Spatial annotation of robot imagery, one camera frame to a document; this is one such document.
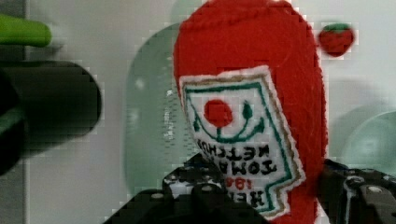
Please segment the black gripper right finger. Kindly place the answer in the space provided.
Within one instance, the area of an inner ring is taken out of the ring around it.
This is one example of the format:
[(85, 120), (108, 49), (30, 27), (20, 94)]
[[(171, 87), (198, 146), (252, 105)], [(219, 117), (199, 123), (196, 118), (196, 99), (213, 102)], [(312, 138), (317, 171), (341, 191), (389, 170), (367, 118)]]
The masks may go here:
[(396, 224), (395, 197), (394, 176), (325, 160), (318, 201), (331, 224)]

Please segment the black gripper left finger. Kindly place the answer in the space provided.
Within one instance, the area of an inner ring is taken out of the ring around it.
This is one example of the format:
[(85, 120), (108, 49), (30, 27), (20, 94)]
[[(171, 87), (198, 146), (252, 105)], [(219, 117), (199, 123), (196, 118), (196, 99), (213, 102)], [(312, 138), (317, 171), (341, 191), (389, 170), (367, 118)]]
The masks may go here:
[(224, 177), (219, 169), (201, 154), (196, 154), (163, 179), (163, 190), (177, 199), (180, 195), (191, 194), (195, 186), (206, 184), (225, 190)]

